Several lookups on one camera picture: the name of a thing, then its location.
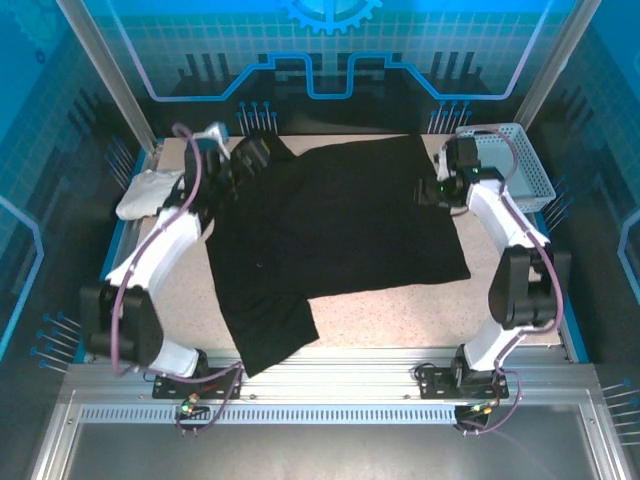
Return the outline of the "pale blue perforated plastic basket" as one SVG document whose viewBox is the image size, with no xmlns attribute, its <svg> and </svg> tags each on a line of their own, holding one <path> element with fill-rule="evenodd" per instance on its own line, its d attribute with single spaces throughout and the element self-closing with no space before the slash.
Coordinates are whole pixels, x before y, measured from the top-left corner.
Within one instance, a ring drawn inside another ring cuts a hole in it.
<svg viewBox="0 0 640 480">
<path fill-rule="evenodd" d="M 542 210 L 556 198 L 552 183 L 525 130 L 518 123 L 483 125 L 475 133 L 479 159 L 483 166 L 495 167 L 506 177 L 513 167 L 513 154 L 501 132 L 515 146 L 518 157 L 516 172 L 507 187 L 516 205 L 525 214 Z"/>
</svg>

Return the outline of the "black floral print t-shirt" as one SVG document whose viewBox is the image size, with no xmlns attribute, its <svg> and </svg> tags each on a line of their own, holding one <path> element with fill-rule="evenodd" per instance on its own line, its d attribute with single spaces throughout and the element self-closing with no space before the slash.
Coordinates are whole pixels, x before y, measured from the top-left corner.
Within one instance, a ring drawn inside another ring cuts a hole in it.
<svg viewBox="0 0 640 480">
<path fill-rule="evenodd" d="M 251 377 L 318 339 L 314 298 L 470 277 L 449 211 L 414 203 L 435 182 L 419 135 L 290 151 L 223 203 L 206 243 Z"/>
</svg>

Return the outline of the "folded white t-shirt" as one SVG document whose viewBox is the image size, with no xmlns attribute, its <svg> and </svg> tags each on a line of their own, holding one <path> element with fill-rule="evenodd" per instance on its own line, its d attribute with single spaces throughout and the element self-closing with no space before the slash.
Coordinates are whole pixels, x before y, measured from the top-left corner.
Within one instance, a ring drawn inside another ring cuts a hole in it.
<svg viewBox="0 0 640 480">
<path fill-rule="evenodd" d="M 144 170 L 131 181 L 115 209 L 123 221 L 153 217 L 175 188 L 184 188 L 183 170 Z"/>
</svg>

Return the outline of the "steel sheet panel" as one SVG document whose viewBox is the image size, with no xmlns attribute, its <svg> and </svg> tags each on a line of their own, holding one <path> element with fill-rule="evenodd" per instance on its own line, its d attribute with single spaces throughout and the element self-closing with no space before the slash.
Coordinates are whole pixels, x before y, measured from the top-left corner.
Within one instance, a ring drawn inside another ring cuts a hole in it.
<svg viewBox="0 0 640 480">
<path fill-rule="evenodd" d="M 465 438 L 437 426 L 82 427 L 65 480 L 597 480 L 574 419 Z"/>
</svg>

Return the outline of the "aluminium frame post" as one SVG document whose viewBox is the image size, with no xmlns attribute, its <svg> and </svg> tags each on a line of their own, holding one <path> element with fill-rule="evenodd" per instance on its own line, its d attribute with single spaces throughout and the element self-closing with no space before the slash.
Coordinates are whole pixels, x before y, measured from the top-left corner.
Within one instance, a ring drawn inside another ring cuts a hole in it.
<svg viewBox="0 0 640 480">
<path fill-rule="evenodd" d="M 566 68 L 601 2 L 602 0 L 576 0 L 549 55 L 515 114 L 514 122 L 520 124 L 525 131 L 533 124 L 560 74 Z"/>
<path fill-rule="evenodd" d="M 157 139 L 121 69 L 82 0 L 55 0 L 140 147 L 154 154 Z"/>
</svg>

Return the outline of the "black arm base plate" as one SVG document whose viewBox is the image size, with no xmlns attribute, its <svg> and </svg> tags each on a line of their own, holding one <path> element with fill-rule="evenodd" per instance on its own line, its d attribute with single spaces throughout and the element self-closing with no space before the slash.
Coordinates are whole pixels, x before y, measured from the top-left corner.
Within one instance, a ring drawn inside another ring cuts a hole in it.
<svg viewBox="0 0 640 480">
<path fill-rule="evenodd" d="M 479 378 L 458 380 L 450 367 L 420 364 L 413 370 L 423 400 L 491 400 L 507 399 L 509 387 L 505 376 L 489 372 Z"/>
<path fill-rule="evenodd" d="M 199 384 L 188 384 L 157 376 L 153 382 L 151 396 L 160 400 L 185 400 L 191 394 L 197 394 L 204 400 L 223 400 L 228 391 L 231 399 L 240 396 L 241 380 L 233 381 L 235 370 L 216 379 Z"/>
</svg>

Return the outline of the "aluminium mounting rail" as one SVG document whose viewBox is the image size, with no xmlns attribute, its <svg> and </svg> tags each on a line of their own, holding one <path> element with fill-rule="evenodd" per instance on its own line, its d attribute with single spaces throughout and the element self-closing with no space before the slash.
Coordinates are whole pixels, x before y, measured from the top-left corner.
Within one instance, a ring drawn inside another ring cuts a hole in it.
<svg viewBox="0 0 640 480">
<path fill-rule="evenodd" d="M 412 377 L 424 362 L 446 367 L 452 348 L 303 348 L 263 373 L 244 378 L 244 404 L 411 404 L 420 400 Z M 558 345 L 521 345 L 506 359 L 509 381 L 522 383 L 524 405 L 574 405 L 601 398 L 595 369 L 569 363 Z M 59 402 L 151 402 L 151 385 L 139 374 L 116 377 L 106 363 L 71 366 Z"/>
</svg>

